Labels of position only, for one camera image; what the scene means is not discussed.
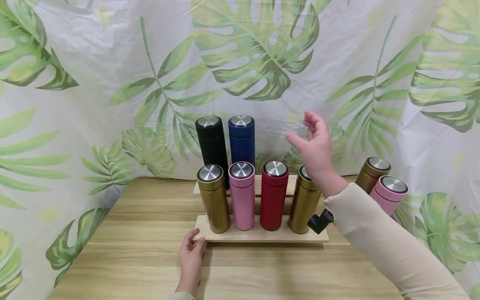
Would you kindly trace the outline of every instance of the black thermos bottle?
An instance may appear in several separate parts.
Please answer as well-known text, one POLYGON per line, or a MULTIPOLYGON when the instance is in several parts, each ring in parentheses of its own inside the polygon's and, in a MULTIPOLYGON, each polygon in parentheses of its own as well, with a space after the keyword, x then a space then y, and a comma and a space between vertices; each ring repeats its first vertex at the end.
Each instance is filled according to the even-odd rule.
MULTIPOLYGON (((227 148, 223 133, 222 119, 217 116, 204 116, 195 122, 200 150, 205 165, 218 165, 223 174, 228 174, 227 148)), ((230 187, 228 176, 225 176, 225 188, 230 187)))

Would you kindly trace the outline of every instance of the person's left hand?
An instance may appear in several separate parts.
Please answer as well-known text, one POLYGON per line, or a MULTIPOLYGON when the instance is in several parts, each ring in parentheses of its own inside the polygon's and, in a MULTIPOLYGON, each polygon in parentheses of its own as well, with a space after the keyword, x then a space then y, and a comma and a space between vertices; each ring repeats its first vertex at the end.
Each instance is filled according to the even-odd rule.
POLYGON ((194 297, 201 278, 202 256, 207 247, 204 237, 201 237, 196 243, 193 242, 193 238, 199 232, 198 228, 190 231, 183 239, 179 250, 181 276, 176 292, 189 292, 194 297))

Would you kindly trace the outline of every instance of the sleeve cuff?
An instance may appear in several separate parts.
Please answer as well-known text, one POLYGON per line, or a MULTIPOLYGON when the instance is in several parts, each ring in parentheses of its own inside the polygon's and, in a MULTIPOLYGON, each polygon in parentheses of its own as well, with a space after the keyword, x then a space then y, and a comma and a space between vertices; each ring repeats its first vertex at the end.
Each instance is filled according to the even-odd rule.
POLYGON ((188 292, 176 292, 171 294, 167 300, 195 300, 195 297, 188 292))

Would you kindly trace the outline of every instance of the blue thermos bottle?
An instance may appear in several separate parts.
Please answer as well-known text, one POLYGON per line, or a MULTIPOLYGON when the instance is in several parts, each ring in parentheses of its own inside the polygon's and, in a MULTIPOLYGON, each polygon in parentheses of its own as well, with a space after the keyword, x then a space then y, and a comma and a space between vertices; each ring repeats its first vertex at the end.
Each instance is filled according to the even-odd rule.
POLYGON ((246 161, 255 166, 255 120, 238 115, 228 120, 232 164, 246 161))

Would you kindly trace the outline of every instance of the black clip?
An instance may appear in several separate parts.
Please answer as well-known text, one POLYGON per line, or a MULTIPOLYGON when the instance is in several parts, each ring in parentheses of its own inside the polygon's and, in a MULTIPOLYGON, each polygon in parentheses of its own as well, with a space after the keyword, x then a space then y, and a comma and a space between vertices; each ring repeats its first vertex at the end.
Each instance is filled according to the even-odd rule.
POLYGON ((324 211, 320 215, 313 215, 308 221, 308 227, 310 227, 317 234, 320 234, 328 224, 333 222, 333 214, 328 210, 324 211))

